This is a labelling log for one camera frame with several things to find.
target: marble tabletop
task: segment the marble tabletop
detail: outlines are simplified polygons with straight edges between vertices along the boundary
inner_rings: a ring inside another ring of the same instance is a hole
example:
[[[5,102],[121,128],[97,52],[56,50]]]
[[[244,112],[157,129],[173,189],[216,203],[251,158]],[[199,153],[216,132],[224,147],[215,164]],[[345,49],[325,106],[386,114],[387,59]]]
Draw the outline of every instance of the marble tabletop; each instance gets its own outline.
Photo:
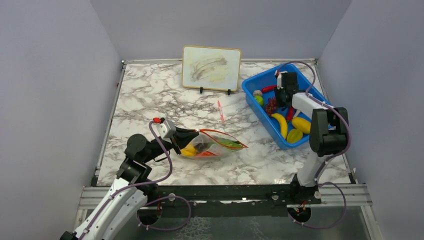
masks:
[[[230,96],[223,91],[182,87],[181,63],[128,64],[122,80],[113,121],[98,176],[98,186],[110,186],[122,161],[127,139],[143,134],[153,139],[148,123],[155,117],[172,120],[186,129],[216,129],[226,132],[248,148],[220,159],[189,159],[171,151],[172,175],[159,185],[237,185],[287,184],[304,165],[311,149],[281,150],[246,103],[241,82],[273,68],[279,62],[242,62],[240,87]],[[312,81],[312,73],[295,64]],[[321,91],[318,81],[315,87]],[[220,119],[217,101],[222,105],[225,123]],[[150,161],[149,179],[169,171],[167,160]],[[349,183],[345,161],[336,157],[323,172],[320,182]]]

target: yellow banana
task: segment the yellow banana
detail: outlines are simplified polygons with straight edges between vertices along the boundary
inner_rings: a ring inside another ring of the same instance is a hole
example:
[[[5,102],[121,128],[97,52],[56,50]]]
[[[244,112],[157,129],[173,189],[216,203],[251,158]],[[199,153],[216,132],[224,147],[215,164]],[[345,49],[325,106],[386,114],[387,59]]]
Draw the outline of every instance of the yellow banana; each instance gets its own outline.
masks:
[[[291,120],[291,124],[293,124],[293,127],[299,129],[304,134],[309,134],[311,132],[311,123],[301,117],[294,117]]]
[[[289,126],[287,125],[287,121],[284,118],[283,115],[279,113],[273,113],[271,114],[271,117],[275,118],[277,122],[279,123],[279,131],[284,139],[287,138],[287,132],[289,130]]]

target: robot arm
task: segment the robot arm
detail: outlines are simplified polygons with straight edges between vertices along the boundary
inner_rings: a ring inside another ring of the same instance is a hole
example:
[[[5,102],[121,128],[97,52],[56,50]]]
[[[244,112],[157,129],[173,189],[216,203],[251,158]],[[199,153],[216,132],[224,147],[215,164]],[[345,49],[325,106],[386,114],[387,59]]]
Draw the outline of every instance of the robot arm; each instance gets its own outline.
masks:
[[[348,144],[348,131],[336,111],[348,121],[344,107],[333,107],[313,99],[305,90],[300,90],[295,72],[277,73],[277,87],[274,88],[278,107],[293,107],[311,119],[309,154],[296,178],[302,187],[314,187],[327,166],[328,157],[340,153]]]
[[[159,140],[166,151],[174,149],[177,154],[180,154],[180,149],[199,135],[195,130],[175,127],[171,121],[163,118],[156,118],[155,121],[156,130],[160,135]],[[60,240],[113,240],[137,210],[157,198],[156,183],[137,187],[128,186],[151,182],[147,177],[152,168],[146,163],[163,154],[164,150],[156,140],[150,142],[141,134],[132,135],[126,145],[126,158],[107,194],[73,233],[66,231]]]

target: red grapes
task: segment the red grapes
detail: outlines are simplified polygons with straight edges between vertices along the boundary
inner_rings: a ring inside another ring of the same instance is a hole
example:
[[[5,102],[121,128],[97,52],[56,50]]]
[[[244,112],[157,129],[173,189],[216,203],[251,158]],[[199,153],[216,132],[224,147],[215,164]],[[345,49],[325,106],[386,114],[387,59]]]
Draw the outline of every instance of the red grapes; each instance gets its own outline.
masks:
[[[276,97],[268,98],[268,103],[264,106],[264,110],[268,117],[271,117],[271,114],[277,110]]]

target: red pepper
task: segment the red pepper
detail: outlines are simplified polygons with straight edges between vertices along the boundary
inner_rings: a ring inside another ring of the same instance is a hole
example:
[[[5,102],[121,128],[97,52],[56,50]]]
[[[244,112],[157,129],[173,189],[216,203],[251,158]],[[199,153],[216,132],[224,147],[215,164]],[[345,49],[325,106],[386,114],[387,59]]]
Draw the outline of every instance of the red pepper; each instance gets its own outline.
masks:
[[[293,119],[293,115],[295,115],[295,108],[291,106],[288,109],[287,117],[285,118],[287,122],[290,122]]]
[[[271,92],[272,90],[274,90],[275,87],[277,87],[277,85],[266,86],[262,88],[262,93],[264,94],[264,93]]]

